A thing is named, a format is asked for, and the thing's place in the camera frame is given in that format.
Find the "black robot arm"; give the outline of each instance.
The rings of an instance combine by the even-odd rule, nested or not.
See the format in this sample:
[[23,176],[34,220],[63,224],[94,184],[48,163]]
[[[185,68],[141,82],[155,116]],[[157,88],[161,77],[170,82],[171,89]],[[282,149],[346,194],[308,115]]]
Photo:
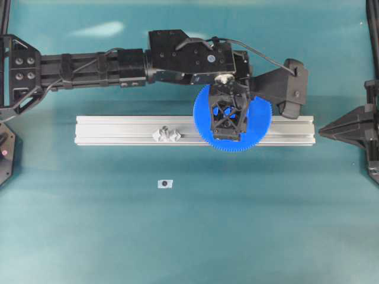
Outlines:
[[[14,35],[1,36],[0,120],[21,115],[49,91],[59,89],[114,85],[130,88],[157,81],[210,84],[210,111],[215,106],[233,110],[228,117],[212,115],[214,136],[238,141],[239,134],[246,130],[246,110],[255,96],[277,105],[287,118],[297,118],[306,102],[308,74],[296,60],[286,60],[284,66],[277,64],[279,69],[253,77],[247,52],[233,50],[226,39],[203,40],[191,38],[182,30],[162,30],[149,32],[149,44],[147,50],[42,56]],[[9,77],[8,100],[4,72]]]

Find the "teal tabletop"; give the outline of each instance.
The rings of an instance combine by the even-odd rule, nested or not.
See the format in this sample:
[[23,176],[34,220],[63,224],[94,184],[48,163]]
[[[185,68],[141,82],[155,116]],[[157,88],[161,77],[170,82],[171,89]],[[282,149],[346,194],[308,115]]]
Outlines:
[[[174,28],[304,62],[316,130],[365,104],[374,78],[364,0],[19,0],[8,32],[61,54],[146,49],[148,31]],[[250,62],[255,75],[274,68]],[[10,121],[0,283],[378,283],[379,186],[357,147],[319,135],[242,153],[74,143],[77,115],[191,115],[200,89],[58,91]]]

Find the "gear teeth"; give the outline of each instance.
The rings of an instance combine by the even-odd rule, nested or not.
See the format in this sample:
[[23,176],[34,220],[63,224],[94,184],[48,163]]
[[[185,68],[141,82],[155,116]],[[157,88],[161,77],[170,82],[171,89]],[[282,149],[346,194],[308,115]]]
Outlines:
[[194,104],[194,120],[201,138],[216,150],[227,152],[246,151],[258,144],[266,135],[272,119],[272,106],[268,101],[256,97],[249,106],[249,121],[253,121],[252,128],[258,131],[253,133],[249,126],[246,134],[242,134],[240,142],[229,140],[215,140],[210,131],[210,113],[208,108],[208,94],[210,85],[202,88]]

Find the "bolt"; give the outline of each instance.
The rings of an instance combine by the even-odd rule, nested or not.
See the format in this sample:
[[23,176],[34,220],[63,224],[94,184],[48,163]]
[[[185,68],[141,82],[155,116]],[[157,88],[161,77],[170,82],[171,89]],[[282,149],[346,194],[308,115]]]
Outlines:
[[34,58],[29,57],[29,58],[26,60],[26,62],[27,62],[28,64],[32,65],[32,64],[34,64],[35,60],[34,60]]
[[36,76],[35,76],[35,74],[33,73],[33,72],[29,72],[28,73],[28,78],[30,79],[30,80],[32,80],[32,79],[34,79]]
[[16,80],[22,80],[24,78],[24,75],[21,73],[16,74]]
[[15,63],[16,63],[17,65],[21,65],[21,64],[24,63],[24,61],[23,61],[22,58],[16,58]]
[[207,59],[208,59],[208,61],[209,61],[210,63],[213,63],[213,62],[216,61],[216,57],[215,57],[214,55],[208,55]]

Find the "black cable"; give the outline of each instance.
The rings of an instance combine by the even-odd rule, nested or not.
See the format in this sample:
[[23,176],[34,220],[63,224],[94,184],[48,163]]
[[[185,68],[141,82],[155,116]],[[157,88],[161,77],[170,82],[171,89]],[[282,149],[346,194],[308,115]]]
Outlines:
[[264,55],[263,53],[261,53],[260,51],[257,51],[256,49],[253,49],[252,47],[248,46],[247,44],[241,42],[241,41],[238,41],[238,40],[231,40],[229,38],[210,38],[209,40],[206,40],[206,41],[214,41],[214,40],[223,40],[223,41],[226,41],[226,42],[229,42],[229,43],[235,43],[235,44],[238,44],[239,46],[242,46],[244,47],[245,49],[247,50],[250,50],[251,52],[257,54],[258,56],[262,57],[263,59],[269,61],[270,63],[288,71],[290,74],[292,74],[293,76],[296,76],[295,72],[293,70],[291,70],[290,68],[288,67],[285,67],[283,64],[280,64],[278,62],[276,62],[275,60],[267,57],[266,55]]
[[372,56],[374,58],[375,78],[379,79],[379,3],[377,0],[366,1],[367,23],[370,31]]

